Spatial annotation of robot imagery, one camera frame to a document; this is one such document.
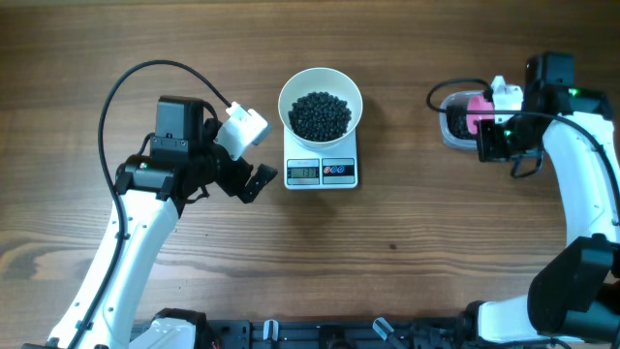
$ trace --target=kitchen scale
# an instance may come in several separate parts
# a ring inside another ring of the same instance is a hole
[[[356,132],[325,148],[306,147],[284,130],[284,185],[292,190],[357,187]]]

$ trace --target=wooden surface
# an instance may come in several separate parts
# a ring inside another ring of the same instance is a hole
[[[507,164],[447,148],[424,97],[448,78],[522,83],[526,58],[554,49],[574,53],[578,83],[605,90],[618,110],[619,10],[588,1],[0,9],[0,346],[45,341],[78,290],[110,211],[101,106],[127,69],[154,58],[192,66],[265,116],[273,132],[247,159],[280,170],[281,87],[305,68],[343,71],[364,97],[360,186],[292,192],[279,175],[245,206],[211,185],[161,250],[138,319],[165,306],[211,319],[409,318],[527,292],[565,242],[550,162],[512,180]],[[113,170],[153,130],[162,94],[204,98],[224,114],[182,71],[139,72],[108,114]]]

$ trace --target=plastic container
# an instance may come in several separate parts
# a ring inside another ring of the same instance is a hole
[[[347,108],[351,111],[351,120],[347,125],[347,132],[342,137],[328,142],[312,142],[305,140],[293,132],[289,111],[298,98],[310,92],[327,92],[343,101],[347,101]],[[309,148],[325,148],[335,145],[351,135],[359,124],[363,103],[357,85],[346,75],[330,68],[311,68],[294,75],[284,85],[278,100],[278,112],[282,123],[294,139],[301,145]]]
[[[469,100],[476,95],[482,94],[482,91],[461,91],[455,92],[449,95],[444,102],[442,102],[441,109],[446,109],[448,106],[459,105],[467,107]],[[442,136],[444,137],[444,144],[461,150],[476,150],[476,140],[461,140],[450,132],[448,127],[448,117],[445,113],[439,113],[439,127],[442,129]]]

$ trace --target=clear container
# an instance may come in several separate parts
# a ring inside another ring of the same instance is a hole
[[[442,102],[441,109],[446,109],[448,106],[458,105],[467,107],[469,100],[477,95],[481,95],[482,91],[461,91],[455,92],[446,97]],[[448,117],[444,112],[439,113],[439,127],[442,129],[442,136],[444,136],[444,144],[461,150],[476,150],[476,140],[461,140],[452,134],[448,127]]]

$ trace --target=scale control panel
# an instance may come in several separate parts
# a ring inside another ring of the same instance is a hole
[[[287,187],[340,189],[357,185],[353,158],[290,159],[287,161]]]

